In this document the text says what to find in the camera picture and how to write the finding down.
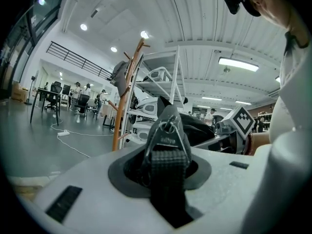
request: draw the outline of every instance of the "computer monitor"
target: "computer monitor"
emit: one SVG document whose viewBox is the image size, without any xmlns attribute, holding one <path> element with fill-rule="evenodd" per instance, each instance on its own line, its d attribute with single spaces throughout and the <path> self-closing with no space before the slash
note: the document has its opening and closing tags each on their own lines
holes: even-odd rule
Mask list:
<svg viewBox="0 0 312 234">
<path fill-rule="evenodd" d="M 63 87 L 63 95 L 69 95 L 70 86 L 64 85 Z"/>
</svg>

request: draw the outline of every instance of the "railing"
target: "railing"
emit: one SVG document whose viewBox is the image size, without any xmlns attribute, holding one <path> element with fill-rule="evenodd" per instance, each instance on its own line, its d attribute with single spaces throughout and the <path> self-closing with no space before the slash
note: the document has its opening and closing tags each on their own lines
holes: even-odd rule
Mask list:
<svg viewBox="0 0 312 234">
<path fill-rule="evenodd" d="M 90 73 L 98 77 L 104 78 L 106 80 L 111 80 L 112 75 L 111 72 L 101 68 L 100 66 L 94 64 L 93 62 L 87 60 L 86 58 L 77 55 L 76 53 L 70 51 L 69 49 L 64 48 L 63 46 L 57 44 L 56 42 L 52 41 L 46 52 L 60 59 L 63 59 L 64 61 L 67 61 L 81 69 L 89 71 Z"/>
</svg>

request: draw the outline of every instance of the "power strip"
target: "power strip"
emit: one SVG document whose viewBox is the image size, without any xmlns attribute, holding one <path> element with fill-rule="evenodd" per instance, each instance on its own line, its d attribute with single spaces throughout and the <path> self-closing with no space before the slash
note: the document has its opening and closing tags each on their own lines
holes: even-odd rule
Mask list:
<svg viewBox="0 0 312 234">
<path fill-rule="evenodd" d="M 64 132 L 58 133 L 58 137 L 69 135 L 69 132 L 67 130 L 64 130 Z"/>
</svg>

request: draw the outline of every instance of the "black camera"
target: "black camera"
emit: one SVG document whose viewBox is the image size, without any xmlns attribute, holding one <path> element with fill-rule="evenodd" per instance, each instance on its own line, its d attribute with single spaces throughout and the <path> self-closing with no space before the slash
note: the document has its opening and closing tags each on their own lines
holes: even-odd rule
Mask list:
<svg viewBox="0 0 312 234">
<path fill-rule="evenodd" d="M 240 0 L 224 0 L 230 12 L 235 15 L 239 11 Z"/>
</svg>

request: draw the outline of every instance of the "metal buckle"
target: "metal buckle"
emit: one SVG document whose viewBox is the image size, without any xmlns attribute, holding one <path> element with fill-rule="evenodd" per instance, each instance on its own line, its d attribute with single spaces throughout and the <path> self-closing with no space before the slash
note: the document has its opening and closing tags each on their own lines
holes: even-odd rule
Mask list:
<svg viewBox="0 0 312 234">
<path fill-rule="evenodd" d="M 145 161 L 150 164 L 150 153 L 154 149 L 155 146 L 166 146 L 172 148 L 178 148 L 182 150 L 186 156 L 188 165 L 190 164 L 190 159 L 186 153 L 185 147 L 183 145 L 183 141 L 178 131 L 178 120 L 176 120 L 176 116 L 171 116 L 168 120 L 163 120 L 159 123 L 150 144 L 147 146 L 147 151 L 145 154 Z"/>
</svg>

